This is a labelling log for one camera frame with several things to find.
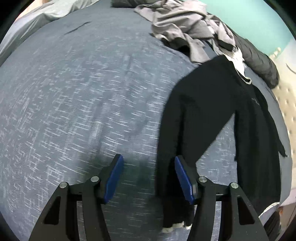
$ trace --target teal wall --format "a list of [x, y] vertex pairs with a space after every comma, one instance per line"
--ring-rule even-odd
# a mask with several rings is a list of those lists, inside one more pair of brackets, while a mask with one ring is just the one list
[[293, 38], [288, 27], [263, 0], [201, 0], [207, 11], [219, 17], [260, 51], [269, 55], [282, 50]]

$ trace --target blue-gray bed sheet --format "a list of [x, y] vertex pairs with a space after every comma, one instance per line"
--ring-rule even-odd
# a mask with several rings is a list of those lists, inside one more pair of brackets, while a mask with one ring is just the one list
[[[150, 29], [133, 9], [100, 0], [39, 29], [0, 67], [0, 212], [20, 241], [29, 239], [60, 182], [84, 182], [116, 153], [124, 156], [124, 171], [103, 206], [111, 239], [186, 240], [182, 228], [160, 232], [155, 158], [166, 99], [196, 66]], [[271, 90], [249, 68], [246, 75], [265, 95], [289, 153]], [[237, 180], [233, 125], [232, 117], [197, 162], [198, 172], [216, 183]], [[281, 161], [282, 172], [289, 161]], [[220, 211], [217, 204], [212, 240], [218, 240]], [[81, 203], [78, 217], [86, 240]]]

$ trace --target blue gripper pad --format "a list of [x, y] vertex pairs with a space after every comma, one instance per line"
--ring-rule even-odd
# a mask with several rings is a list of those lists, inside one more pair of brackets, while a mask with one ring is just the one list
[[123, 156], [116, 154], [112, 163], [108, 166], [110, 168], [109, 177], [105, 184], [105, 192], [103, 201], [104, 203], [109, 202], [109, 200], [113, 197], [117, 182], [119, 180], [120, 174], [123, 170]]
[[193, 204], [195, 198], [192, 192], [192, 184], [178, 156], [175, 157], [175, 171], [177, 173], [185, 199], [189, 201], [190, 204]]

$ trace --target black long-sleeve shirt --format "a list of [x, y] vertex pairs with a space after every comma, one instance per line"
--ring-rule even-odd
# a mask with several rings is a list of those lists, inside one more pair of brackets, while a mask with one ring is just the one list
[[225, 56], [195, 69], [173, 88], [161, 120], [157, 148], [157, 194], [183, 196], [174, 158], [195, 163], [235, 114], [234, 133], [238, 184], [261, 214], [279, 202], [281, 193], [279, 140], [267, 102]]

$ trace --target silver bolt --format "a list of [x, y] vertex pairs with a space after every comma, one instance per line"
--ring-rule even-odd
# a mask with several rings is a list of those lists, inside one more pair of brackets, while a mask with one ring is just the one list
[[198, 179], [201, 183], [205, 183], [207, 181], [206, 177], [199, 177]]
[[66, 182], [62, 182], [59, 186], [60, 186], [60, 188], [65, 188], [67, 186], [67, 183]]
[[99, 177], [98, 177], [98, 176], [93, 176], [93, 177], [91, 178], [91, 181], [92, 181], [93, 183], [97, 182], [98, 180], [99, 180]]
[[231, 183], [231, 187], [233, 187], [233, 188], [238, 188], [239, 185], [238, 185], [237, 183]]

